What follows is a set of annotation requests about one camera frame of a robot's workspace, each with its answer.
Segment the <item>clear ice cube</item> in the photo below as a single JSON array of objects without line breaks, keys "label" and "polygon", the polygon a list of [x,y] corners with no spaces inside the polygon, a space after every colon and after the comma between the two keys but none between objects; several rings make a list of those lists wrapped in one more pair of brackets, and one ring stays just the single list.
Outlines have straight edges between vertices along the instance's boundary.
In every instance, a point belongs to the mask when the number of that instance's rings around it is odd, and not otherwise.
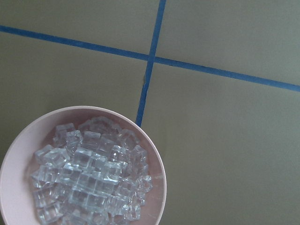
[{"label": "clear ice cube", "polygon": [[90,193],[86,202],[86,208],[90,211],[101,212],[105,208],[107,196]]},{"label": "clear ice cube", "polygon": [[74,130],[66,133],[67,148],[75,148],[77,145],[81,144],[83,137],[79,130]]},{"label": "clear ice cube", "polygon": [[114,189],[116,188],[117,183],[111,182],[107,180],[97,180],[95,185],[95,193],[96,194],[112,194]]},{"label": "clear ice cube", "polygon": [[141,206],[135,204],[129,204],[128,213],[125,215],[125,218],[129,221],[138,220],[141,217]]},{"label": "clear ice cube", "polygon": [[78,167],[81,170],[86,169],[90,163],[90,157],[92,153],[93,152],[91,150],[78,147],[72,159],[72,165]]},{"label": "clear ice cube", "polygon": [[30,176],[35,188],[42,188],[54,184],[58,174],[58,169],[41,165],[39,169],[33,172]]},{"label": "clear ice cube", "polygon": [[100,136],[100,133],[85,131],[81,147],[96,152],[100,144]]},{"label": "clear ice cube", "polygon": [[47,225],[57,221],[61,216],[60,203],[55,202],[37,211],[39,220],[43,225]]},{"label": "clear ice cube", "polygon": [[146,162],[147,151],[143,149],[140,145],[135,146],[135,148],[130,152],[130,161],[132,163],[136,162]]},{"label": "clear ice cube", "polygon": [[100,172],[100,171],[90,171],[90,175],[91,175],[91,177],[95,178],[96,180],[103,179],[102,172]]},{"label": "clear ice cube", "polygon": [[136,190],[137,186],[135,182],[125,178],[119,182],[119,185],[115,190],[115,195],[132,197]]},{"label": "clear ice cube", "polygon": [[119,124],[117,124],[117,123],[112,124],[112,132],[111,132],[112,134],[118,135],[119,133],[121,133],[121,131],[122,131],[122,128],[120,127]]},{"label": "clear ice cube", "polygon": [[78,181],[80,173],[80,169],[73,167],[70,163],[66,163],[57,176],[56,182],[75,185]]},{"label": "clear ice cube", "polygon": [[[61,205],[61,212],[64,213],[64,218],[69,219],[69,218],[77,218],[79,220],[79,224],[83,223],[86,224],[87,221],[90,220],[91,218],[91,212],[89,212],[88,210],[86,210],[86,208],[79,206],[79,205],[75,205],[75,204],[70,204],[69,202],[64,202]],[[73,222],[76,224],[75,221],[73,221],[72,219],[68,221],[69,223]]]},{"label": "clear ice cube", "polygon": [[44,161],[52,164],[54,167],[62,167],[70,161],[70,156],[66,149],[55,148],[44,155]]},{"label": "clear ice cube", "polygon": [[121,139],[119,137],[119,135],[115,135],[115,134],[102,134],[102,137],[107,139],[107,140],[110,140],[114,145],[118,145],[118,146],[121,146],[121,147],[126,147],[126,143],[123,139]]},{"label": "clear ice cube", "polygon": [[124,147],[130,150],[139,143],[139,139],[132,130],[123,129],[119,134],[119,138],[125,141],[126,146]]},{"label": "clear ice cube", "polygon": [[96,181],[93,176],[83,172],[80,174],[76,186],[86,192],[94,192]]},{"label": "clear ice cube", "polygon": [[50,197],[56,201],[64,202],[66,199],[68,199],[70,193],[72,191],[72,186],[68,184],[58,183],[53,193],[50,195]]},{"label": "clear ice cube", "polygon": [[48,144],[45,147],[43,147],[42,149],[34,152],[34,156],[36,158],[37,163],[39,163],[40,165],[46,164],[47,162],[44,161],[44,155],[47,154],[48,152],[50,152],[52,149],[53,149],[53,147]]},{"label": "clear ice cube", "polygon": [[80,217],[70,215],[62,218],[61,225],[86,225],[86,221]]},{"label": "clear ice cube", "polygon": [[90,220],[88,221],[89,225],[107,225],[108,223],[108,214],[105,211],[94,212],[91,215]]},{"label": "clear ice cube", "polygon": [[124,215],[115,215],[110,218],[110,225],[129,225],[129,221],[124,218]]},{"label": "clear ice cube", "polygon": [[127,149],[120,147],[118,145],[114,145],[112,147],[109,160],[112,162],[126,162],[127,158]]},{"label": "clear ice cube", "polygon": [[118,214],[124,216],[126,213],[128,213],[128,210],[129,210],[128,205],[123,205],[123,207],[120,209]]},{"label": "clear ice cube", "polygon": [[88,199],[89,194],[85,192],[84,190],[80,189],[72,189],[70,197],[69,197],[69,203],[84,206],[86,204],[86,201]]},{"label": "clear ice cube", "polygon": [[114,145],[114,141],[108,139],[105,135],[102,135],[96,153],[108,157]]},{"label": "clear ice cube", "polygon": [[89,129],[90,129],[90,120],[87,120],[78,126],[78,130],[80,130],[82,135],[84,134],[85,131],[88,131]]},{"label": "clear ice cube", "polygon": [[141,191],[136,191],[131,198],[132,204],[135,205],[144,205],[145,201],[146,201],[146,194],[145,192],[141,192]]},{"label": "clear ice cube", "polygon": [[148,164],[146,162],[139,162],[133,165],[131,176],[138,178],[139,176],[148,175]]},{"label": "clear ice cube", "polygon": [[127,167],[128,163],[127,162],[121,162],[121,172],[120,172],[120,177],[128,177],[129,173],[127,173]]},{"label": "clear ice cube", "polygon": [[54,200],[51,198],[53,189],[54,186],[50,186],[32,192],[33,199],[37,208],[45,207],[54,202]]},{"label": "clear ice cube", "polygon": [[90,131],[98,133],[111,133],[114,122],[104,116],[94,117],[91,119]]},{"label": "clear ice cube", "polygon": [[92,154],[90,157],[89,165],[87,171],[101,171],[107,161],[106,156],[99,154]]},{"label": "clear ice cube", "polygon": [[140,176],[137,180],[137,189],[142,192],[149,192],[152,188],[152,178],[149,175]]},{"label": "clear ice cube", "polygon": [[121,173],[121,163],[106,162],[103,171],[103,180],[118,183]]},{"label": "clear ice cube", "polygon": [[53,141],[56,144],[56,147],[63,147],[66,145],[66,135],[67,132],[74,131],[75,127],[73,123],[63,124],[63,125],[57,125],[55,128],[55,137],[53,138]]},{"label": "clear ice cube", "polygon": [[112,195],[107,199],[105,210],[113,216],[118,215],[126,204],[128,204],[128,198]]}]

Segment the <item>floor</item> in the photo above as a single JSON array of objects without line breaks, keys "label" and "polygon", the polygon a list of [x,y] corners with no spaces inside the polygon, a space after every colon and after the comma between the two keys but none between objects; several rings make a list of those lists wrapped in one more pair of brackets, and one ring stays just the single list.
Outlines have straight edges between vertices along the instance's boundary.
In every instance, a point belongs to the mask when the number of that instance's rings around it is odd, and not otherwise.
[{"label": "floor", "polygon": [[136,121],[167,175],[160,224],[300,224],[300,2],[0,0],[0,156],[39,116]]}]

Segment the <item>blue painter's tape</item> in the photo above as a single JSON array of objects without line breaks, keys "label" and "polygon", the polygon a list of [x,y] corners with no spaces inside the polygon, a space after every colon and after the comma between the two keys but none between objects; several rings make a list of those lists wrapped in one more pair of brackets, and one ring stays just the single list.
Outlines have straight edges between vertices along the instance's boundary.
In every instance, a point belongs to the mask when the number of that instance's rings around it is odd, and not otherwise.
[{"label": "blue painter's tape", "polygon": [[153,31],[150,52],[149,52],[149,58],[148,58],[147,67],[146,67],[146,71],[145,71],[145,81],[144,81],[144,85],[142,87],[140,104],[139,104],[139,108],[137,110],[137,115],[136,115],[136,120],[135,120],[135,123],[138,126],[141,126],[142,120],[143,120],[143,115],[144,115],[144,110],[145,110],[145,105],[146,105],[147,91],[148,91],[149,84],[150,84],[153,63],[154,63],[155,54],[156,54],[156,48],[158,46],[158,38],[159,38],[161,23],[163,20],[165,3],[166,3],[166,0],[160,0],[159,6],[158,6],[157,17],[156,17],[156,22],[155,22],[155,27],[154,27],[154,31]]},{"label": "blue painter's tape", "polygon": [[0,25],[0,31],[5,32],[5,33],[10,33],[10,34],[16,34],[16,35],[20,35],[20,36],[24,36],[24,37],[29,37],[29,38],[35,38],[35,39],[60,43],[60,44],[64,44],[64,45],[71,45],[71,46],[75,46],[75,47],[90,49],[90,50],[94,50],[94,51],[98,51],[98,52],[126,56],[126,57],[130,57],[130,58],[138,59],[138,60],[148,60],[148,55],[146,55],[146,54],[131,52],[131,51],[122,50],[122,49],[118,49],[118,48],[107,47],[107,46],[103,46],[103,45],[91,44],[88,42],[77,41],[77,40],[68,39],[68,38],[64,38],[64,37],[57,37],[57,36],[52,36],[52,35],[47,35],[47,34],[42,34],[42,33],[36,33],[33,31],[22,30],[22,29],[17,29],[17,28],[12,28],[12,27],[6,27],[6,26],[2,26],[2,25]]},{"label": "blue painter's tape", "polygon": [[260,84],[277,87],[277,88],[283,88],[283,89],[288,89],[288,90],[293,90],[293,91],[300,91],[299,85],[280,82],[280,81],[274,81],[274,80],[270,80],[270,79],[260,78],[257,76],[239,74],[239,73],[221,70],[221,69],[215,69],[215,68],[211,68],[211,67],[204,67],[204,66],[192,64],[192,63],[186,63],[186,62],[170,60],[170,59],[165,59],[165,58],[160,58],[160,57],[155,57],[154,62],[173,66],[173,67],[180,67],[180,68],[195,70],[195,71],[204,72],[204,73],[208,73],[208,74],[214,74],[214,75],[218,75],[218,76],[225,76],[225,77],[230,77],[230,78],[234,78],[234,79],[238,79],[238,80],[249,81],[249,82],[253,82],[253,83],[260,83]]}]

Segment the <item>pile of ice cubes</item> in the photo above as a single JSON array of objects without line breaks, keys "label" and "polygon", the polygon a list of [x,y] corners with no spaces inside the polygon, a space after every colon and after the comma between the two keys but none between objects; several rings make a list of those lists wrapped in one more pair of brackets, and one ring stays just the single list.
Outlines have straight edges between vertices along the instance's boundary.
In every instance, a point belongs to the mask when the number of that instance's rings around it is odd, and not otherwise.
[{"label": "pile of ice cubes", "polygon": [[147,151],[133,131],[100,116],[56,127],[31,174],[41,224],[128,225],[152,189]]}]

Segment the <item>gray surface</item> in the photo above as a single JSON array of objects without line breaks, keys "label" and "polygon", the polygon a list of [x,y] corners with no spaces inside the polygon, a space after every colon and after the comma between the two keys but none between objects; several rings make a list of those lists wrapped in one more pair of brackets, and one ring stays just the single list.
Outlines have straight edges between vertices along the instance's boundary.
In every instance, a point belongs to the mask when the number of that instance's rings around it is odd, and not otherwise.
[{"label": "gray surface", "polygon": [[158,0],[0,0],[0,24],[149,53]]},{"label": "gray surface", "polygon": [[298,225],[300,93],[155,65],[142,128],[165,165],[161,224]]},{"label": "gray surface", "polygon": [[167,1],[157,56],[300,84],[300,1]]}]

